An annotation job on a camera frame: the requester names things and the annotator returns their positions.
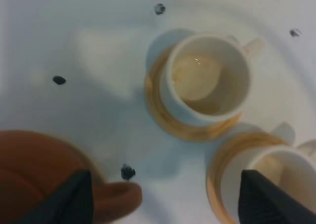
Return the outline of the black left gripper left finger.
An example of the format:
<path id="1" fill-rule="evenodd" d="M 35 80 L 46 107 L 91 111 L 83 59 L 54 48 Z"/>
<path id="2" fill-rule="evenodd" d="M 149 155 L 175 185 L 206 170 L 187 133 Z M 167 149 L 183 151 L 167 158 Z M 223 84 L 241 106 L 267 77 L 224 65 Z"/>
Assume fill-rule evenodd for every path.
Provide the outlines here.
<path id="1" fill-rule="evenodd" d="M 91 224 L 93 215 L 91 173 L 88 170 L 77 170 L 15 223 Z"/>

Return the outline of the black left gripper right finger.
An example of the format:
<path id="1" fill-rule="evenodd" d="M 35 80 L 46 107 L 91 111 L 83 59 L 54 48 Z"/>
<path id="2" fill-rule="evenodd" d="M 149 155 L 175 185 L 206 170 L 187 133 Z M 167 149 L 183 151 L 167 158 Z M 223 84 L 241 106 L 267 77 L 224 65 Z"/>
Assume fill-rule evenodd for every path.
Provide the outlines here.
<path id="1" fill-rule="evenodd" d="M 237 207 L 241 224 L 314 224 L 316 215 L 256 170 L 243 170 Z"/>

